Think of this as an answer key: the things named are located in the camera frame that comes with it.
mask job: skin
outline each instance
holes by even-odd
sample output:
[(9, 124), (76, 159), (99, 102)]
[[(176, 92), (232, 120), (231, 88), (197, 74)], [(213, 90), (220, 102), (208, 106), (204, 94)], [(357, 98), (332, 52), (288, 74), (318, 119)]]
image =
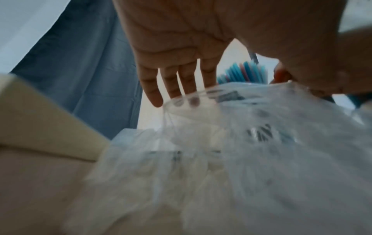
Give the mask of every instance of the skin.
[(138, 78), (151, 103), (163, 98), (160, 69), (171, 98), (196, 91), (200, 59), (205, 87), (216, 85), (216, 67), (232, 41), (275, 57), (299, 82), (338, 90), (336, 38), (345, 0), (113, 0), (132, 46)]
[[(344, 86), (330, 93), (358, 94), (372, 91), (372, 26), (341, 33), (337, 43), (338, 72), (344, 74)], [(297, 80), (279, 63), (272, 83)]]

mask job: plastic bag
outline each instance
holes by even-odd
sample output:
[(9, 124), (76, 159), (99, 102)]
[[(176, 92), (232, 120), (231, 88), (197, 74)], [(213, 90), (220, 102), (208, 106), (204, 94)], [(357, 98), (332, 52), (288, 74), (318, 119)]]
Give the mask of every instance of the plastic bag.
[[(199, 98), (191, 107), (189, 100)], [(66, 229), (99, 234), (372, 234), (372, 130), (293, 83), (229, 83), (113, 140)]]

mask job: palm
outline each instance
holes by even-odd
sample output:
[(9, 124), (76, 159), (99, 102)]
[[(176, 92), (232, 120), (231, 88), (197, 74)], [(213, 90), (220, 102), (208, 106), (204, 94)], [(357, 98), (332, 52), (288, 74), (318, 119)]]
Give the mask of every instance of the palm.
[(163, 103), (156, 83), (158, 68), (171, 98), (181, 95), (177, 72), (185, 93), (196, 91), (197, 59), (201, 59), (204, 85), (215, 85), (216, 66), (233, 35), (219, 24), (212, 5), (197, 0), (117, 0), (114, 4), (133, 48), (139, 80), (153, 105)]

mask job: clear plastic bag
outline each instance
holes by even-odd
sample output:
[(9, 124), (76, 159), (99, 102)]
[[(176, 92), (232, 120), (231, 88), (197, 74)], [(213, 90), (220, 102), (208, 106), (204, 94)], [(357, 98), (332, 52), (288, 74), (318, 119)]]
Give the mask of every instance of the clear plastic bag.
[[(199, 98), (191, 107), (189, 100)], [(372, 234), (372, 130), (293, 83), (224, 84), (125, 131), (69, 213), (72, 234)]]

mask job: gray curtain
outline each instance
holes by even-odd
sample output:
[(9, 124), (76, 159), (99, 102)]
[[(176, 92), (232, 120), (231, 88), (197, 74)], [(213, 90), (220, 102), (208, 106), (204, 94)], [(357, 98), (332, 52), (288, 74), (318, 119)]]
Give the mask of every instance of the gray curtain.
[(71, 0), (12, 73), (110, 139), (137, 126), (142, 89), (111, 0)]

